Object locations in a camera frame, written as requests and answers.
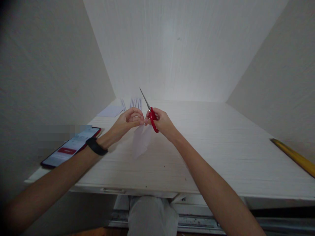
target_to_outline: white pants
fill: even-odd
[[[132,198],[128,236],[177,234],[178,214],[167,199],[150,196]]]

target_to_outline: desk surface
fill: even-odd
[[[315,179],[273,145],[270,134],[229,105],[148,102],[168,113],[177,129],[240,196],[315,200]],[[117,118],[95,117],[89,125],[105,128],[105,133]],[[134,130],[110,147],[78,184],[199,193],[178,151],[161,133],[152,130],[148,150],[134,160]],[[45,173],[40,168],[28,182]]]

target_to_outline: scissors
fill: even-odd
[[[141,91],[141,93],[142,93],[142,96],[144,97],[144,100],[145,100],[145,102],[146,102],[148,108],[149,108],[149,111],[150,111],[149,114],[150,114],[150,120],[151,120],[152,127],[153,127],[154,131],[155,131],[156,133],[158,133],[159,130],[157,129],[157,127],[155,126],[155,123],[154,123],[154,120],[158,120],[158,119],[157,119],[157,116],[155,115],[155,113],[154,113],[154,111],[153,111],[153,108],[149,106],[148,101],[145,99],[145,96],[143,95],[143,92],[142,92],[141,89],[140,89],[140,91]]]

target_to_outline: phone screen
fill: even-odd
[[[41,164],[57,167],[63,162],[73,157],[84,145],[85,141],[95,136],[100,128],[89,127],[83,132],[67,141],[64,145],[58,148],[53,154],[45,159]]]

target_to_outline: hand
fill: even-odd
[[[131,128],[143,125],[144,117],[140,109],[132,107],[122,113],[110,130],[100,137],[97,142],[104,149],[118,142]]]
[[[178,130],[175,128],[171,119],[168,117],[165,111],[162,111],[158,108],[153,108],[153,111],[155,115],[157,116],[157,121],[154,121],[155,126],[169,141],[171,141],[171,138],[174,135],[178,134]],[[150,112],[148,111],[145,116],[145,120],[144,120],[145,125],[148,125],[148,124],[151,125],[149,113]]]

